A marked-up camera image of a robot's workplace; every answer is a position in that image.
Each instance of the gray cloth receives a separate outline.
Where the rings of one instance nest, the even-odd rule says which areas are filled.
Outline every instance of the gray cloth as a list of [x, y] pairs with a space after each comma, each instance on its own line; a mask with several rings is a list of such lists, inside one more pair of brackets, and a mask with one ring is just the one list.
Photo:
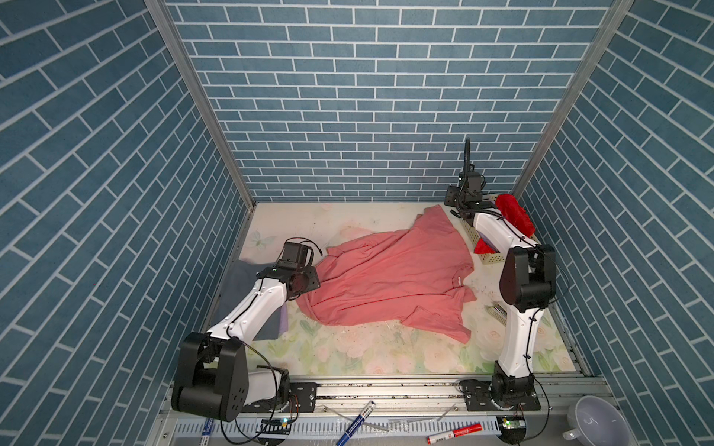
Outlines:
[[[218, 307], [213, 314], [211, 325], [221, 322], [247, 295], [256, 282], [256, 274], [260, 273], [272, 263], [254, 265], [253, 263], [236, 260], [226, 270], [223, 277]], [[281, 309], [278, 308], [270, 315], [265, 325], [258, 331], [255, 340], [278, 339], [280, 336]]]

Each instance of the blue marker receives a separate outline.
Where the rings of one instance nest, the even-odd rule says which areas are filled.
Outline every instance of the blue marker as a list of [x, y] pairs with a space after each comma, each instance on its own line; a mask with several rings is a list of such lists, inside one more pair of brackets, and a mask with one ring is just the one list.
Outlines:
[[369, 414], [372, 413], [376, 406], [377, 405], [374, 403], [374, 401], [370, 401], [367, 403], [364, 409], [362, 409], [362, 412], [357, 415], [357, 418], [355, 418], [350, 427], [348, 427], [345, 433], [342, 435], [342, 438], [340, 438], [340, 440], [337, 442], [337, 446], [345, 446], [345, 444], [350, 440], [350, 438], [352, 438], [352, 435], [355, 435], [357, 429], [362, 426], [364, 420], [369, 416]]

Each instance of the mug handle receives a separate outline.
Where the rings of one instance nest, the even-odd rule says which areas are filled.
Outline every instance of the mug handle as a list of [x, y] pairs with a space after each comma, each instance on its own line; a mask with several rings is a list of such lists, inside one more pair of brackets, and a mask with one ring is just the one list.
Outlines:
[[563, 438], [565, 438], [566, 440], [574, 440], [575, 438], [580, 437], [580, 434], [582, 434], [580, 429], [570, 429], [563, 432]]

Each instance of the marker pen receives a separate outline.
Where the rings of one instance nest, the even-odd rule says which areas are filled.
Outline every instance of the marker pen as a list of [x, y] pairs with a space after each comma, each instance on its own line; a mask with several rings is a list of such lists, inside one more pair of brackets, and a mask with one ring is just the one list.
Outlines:
[[374, 401], [370, 401], [367, 403], [364, 409], [362, 409], [362, 412], [357, 415], [357, 418], [354, 419], [350, 427], [348, 427], [345, 433], [342, 435], [342, 438], [338, 440], [337, 446], [344, 446], [350, 440], [350, 438], [352, 438], [352, 435], [354, 435], [355, 432], [357, 432], [357, 429], [362, 426], [364, 420], [369, 416], [369, 414], [372, 413], [376, 406], [377, 405], [374, 403]]
[[461, 435], [470, 434], [472, 432], [479, 432], [481, 430], [483, 430], [483, 426], [481, 426], [481, 423], [477, 422], [474, 425], [462, 427], [461, 429], [454, 429], [448, 432], [442, 432], [441, 434], [431, 435], [430, 437], [426, 438], [426, 442], [429, 445], [433, 445], [434, 443], [440, 442], [441, 440], [448, 440], [449, 438], [460, 437]]

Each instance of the robotic arm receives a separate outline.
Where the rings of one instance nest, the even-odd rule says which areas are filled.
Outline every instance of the robotic arm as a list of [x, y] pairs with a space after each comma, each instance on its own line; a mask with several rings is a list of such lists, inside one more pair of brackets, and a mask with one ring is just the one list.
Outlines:
[[[320, 288], [311, 266], [314, 252], [303, 243], [286, 241], [276, 264], [258, 273], [241, 303], [206, 333], [190, 333], [182, 342], [171, 394], [173, 409], [232, 421], [244, 405], [265, 400], [275, 407], [288, 401], [288, 371], [248, 372], [246, 347], [251, 348], [248, 343], [287, 300]], [[208, 367], [216, 358], [218, 367]]]
[[458, 186], [449, 186], [444, 204], [470, 223], [484, 241], [506, 258], [499, 288], [508, 304], [506, 338], [494, 365], [490, 400], [502, 409], [540, 409], [534, 388], [533, 344], [540, 312], [555, 296], [555, 250], [525, 237], [481, 192], [483, 176], [470, 164], [471, 141], [466, 139], [464, 168]]

